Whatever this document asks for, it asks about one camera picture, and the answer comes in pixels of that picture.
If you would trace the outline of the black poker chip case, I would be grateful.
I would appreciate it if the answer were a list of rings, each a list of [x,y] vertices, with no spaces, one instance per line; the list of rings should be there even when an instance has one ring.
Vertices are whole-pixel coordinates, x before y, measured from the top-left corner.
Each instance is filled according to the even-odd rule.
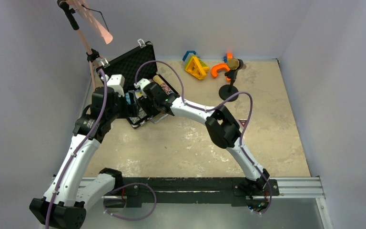
[[[123,86],[124,92],[125,93],[134,92],[137,104],[138,99],[143,96],[141,90],[136,89],[134,87],[135,74],[138,71],[139,67],[145,62],[152,61],[152,63],[146,64],[144,67],[141,68],[141,70],[139,70],[139,74],[137,76],[138,81],[141,80],[142,78],[145,78],[153,82],[153,77],[155,75],[160,75],[160,73],[158,73],[157,63],[154,62],[154,60],[156,60],[156,57],[153,48],[153,43],[150,41],[145,42],[142,39],[139,39],[138,43],[139,46],[109,61],[109,66],[104,68],[104,72],[108,76],[114,74],[121,74],[124,76],[125,78],[125,83]],[[166,83],[175,91],[176,94],[178,94],[178,92],[167,81]],[[156,115],[148,115],[148,119],[146,120],[146,122],[153,120],[155,116]],[[146,122],[143,122],[140,125],[131,125],[130,122],[129,124],[131,125],[132,128],[136,129],[145,124]]]

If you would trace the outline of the light blue chip stack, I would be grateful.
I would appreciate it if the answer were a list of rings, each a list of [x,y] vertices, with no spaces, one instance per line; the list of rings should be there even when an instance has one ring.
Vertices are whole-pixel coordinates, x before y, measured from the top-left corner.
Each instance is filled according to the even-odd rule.
[[[125,99],[126,99],[127,104],[131,104],[131,99],[130,99],[130,96],[128,93],[125,94]]]

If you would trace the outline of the green 20 chip stack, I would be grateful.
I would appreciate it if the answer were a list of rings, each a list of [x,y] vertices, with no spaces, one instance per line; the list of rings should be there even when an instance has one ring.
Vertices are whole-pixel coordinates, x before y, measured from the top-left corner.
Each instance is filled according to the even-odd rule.
[[[140,125],[141,123],[146,122],[147,119],[147,113],[142,108],[139,108],[137,116],[129,117],[127,120],[131,125]]]

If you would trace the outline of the red triangular button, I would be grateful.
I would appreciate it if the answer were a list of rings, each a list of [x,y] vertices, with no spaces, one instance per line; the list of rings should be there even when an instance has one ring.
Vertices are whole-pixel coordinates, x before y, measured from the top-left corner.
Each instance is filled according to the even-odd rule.
[[[242,126],[245,127],[247,120],[246,119],[238,119],[238,123]]]

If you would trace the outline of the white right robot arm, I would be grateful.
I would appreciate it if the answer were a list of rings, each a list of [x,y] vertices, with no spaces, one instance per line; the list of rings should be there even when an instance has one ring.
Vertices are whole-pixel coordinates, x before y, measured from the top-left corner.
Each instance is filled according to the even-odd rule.
[[[203,124],[211,141],[219,148],[226,149],[242,169],[250,191],[260,194],[267,188],[269,175],[246,146],[241,127],[228,108],[221,103],[216,107],[200,105],[186,100],[183,95],[166,94],[162,87],[142,79],[134,83],[155,108],[165,114],[181,116]]]

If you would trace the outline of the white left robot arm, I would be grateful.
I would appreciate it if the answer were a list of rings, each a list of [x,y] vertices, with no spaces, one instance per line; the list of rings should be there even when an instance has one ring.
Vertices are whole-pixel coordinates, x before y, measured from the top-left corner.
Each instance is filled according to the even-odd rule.
[[[136,106],[125,99],[118,86],[98,87],[76,120],[71,144],[58,173],[41,198],[29,206],[32,214],[47,229],[79,229],[88,210],[106,193],[118,195],[123,189],[122,173],[102,169],[87,186],[80,188],[92,156],[100,147],[111,123],[137,114]]]

